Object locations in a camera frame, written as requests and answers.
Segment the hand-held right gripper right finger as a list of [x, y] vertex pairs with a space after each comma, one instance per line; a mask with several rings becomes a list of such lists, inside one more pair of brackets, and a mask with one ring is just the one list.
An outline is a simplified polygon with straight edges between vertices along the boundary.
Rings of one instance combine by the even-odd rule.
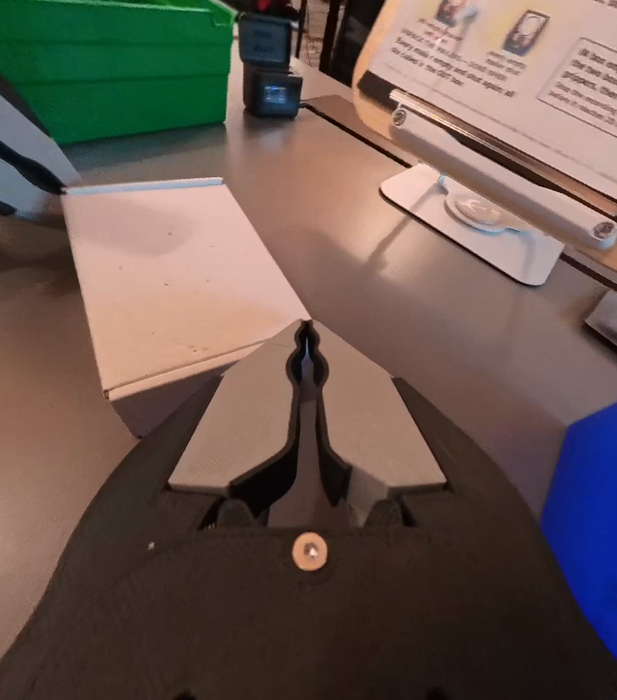
[[364, 526], [377, 503], [442, 490], [446, 476], [389, 372], [315, 320], [308, 345], [329, 502]]

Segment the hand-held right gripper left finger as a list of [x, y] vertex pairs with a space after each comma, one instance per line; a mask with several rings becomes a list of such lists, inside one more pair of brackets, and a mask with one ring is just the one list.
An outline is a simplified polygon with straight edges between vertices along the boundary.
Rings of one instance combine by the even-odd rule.
[[168, 478], [174, 491], [268, 511], [296, 478], [308, 324], [296, 320], [231, 366]]

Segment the green plastic bin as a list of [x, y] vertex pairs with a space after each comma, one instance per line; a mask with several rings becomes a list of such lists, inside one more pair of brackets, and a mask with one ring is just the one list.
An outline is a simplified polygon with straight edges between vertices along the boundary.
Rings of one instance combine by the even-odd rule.
[[0, 74], [59, 145], [223, 123], [219, 1], [0, 1]]

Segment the white cardboard mailer box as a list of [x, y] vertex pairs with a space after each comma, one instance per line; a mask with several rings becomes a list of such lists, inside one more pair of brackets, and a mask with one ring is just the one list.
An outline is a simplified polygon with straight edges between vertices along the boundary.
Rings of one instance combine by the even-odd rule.
[[136, 438], [310, 314], [222, 179], [61, 197], [104, 397]]

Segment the blue plastic bin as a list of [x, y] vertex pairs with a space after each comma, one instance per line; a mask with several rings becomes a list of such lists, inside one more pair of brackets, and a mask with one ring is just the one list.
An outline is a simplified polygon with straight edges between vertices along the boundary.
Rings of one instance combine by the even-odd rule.
[[584, 615], [617, 658], [617, 402], [568, 427], [541, 525]]

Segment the instruction sheet on stand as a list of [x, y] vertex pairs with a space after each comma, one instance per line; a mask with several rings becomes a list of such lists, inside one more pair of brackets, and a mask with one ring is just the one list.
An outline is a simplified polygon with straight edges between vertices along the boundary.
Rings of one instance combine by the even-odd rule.
[[525, 285], [544, 284], [566, 248], [617, 272], [616, 199], [369, 70], [402, 3], [384, 3], [353, 76], [362, 121], [416, 158], [381, 194]]

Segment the black charging case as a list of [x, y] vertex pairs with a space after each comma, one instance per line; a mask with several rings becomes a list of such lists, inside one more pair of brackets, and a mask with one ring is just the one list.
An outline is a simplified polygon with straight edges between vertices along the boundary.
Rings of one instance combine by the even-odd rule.
[[256, 118], [295, 119], [301, 104], [303, 79], [290, 66], [290, 21], [243, 13], [237, 27], [246, 111]]

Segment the black mesh office chair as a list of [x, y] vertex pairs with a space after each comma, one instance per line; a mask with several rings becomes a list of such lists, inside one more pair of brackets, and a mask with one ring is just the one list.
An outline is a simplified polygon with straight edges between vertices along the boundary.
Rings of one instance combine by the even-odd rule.
[[357, 59], [384, 1], [329, 1], [319, 69], [351, 85]]

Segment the printed instruction sheet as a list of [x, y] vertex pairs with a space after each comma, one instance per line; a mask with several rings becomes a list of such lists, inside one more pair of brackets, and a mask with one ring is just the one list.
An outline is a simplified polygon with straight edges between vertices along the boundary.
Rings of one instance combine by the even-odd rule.
[[369, 70], [617, 200], [617, 1], [404, 1]]

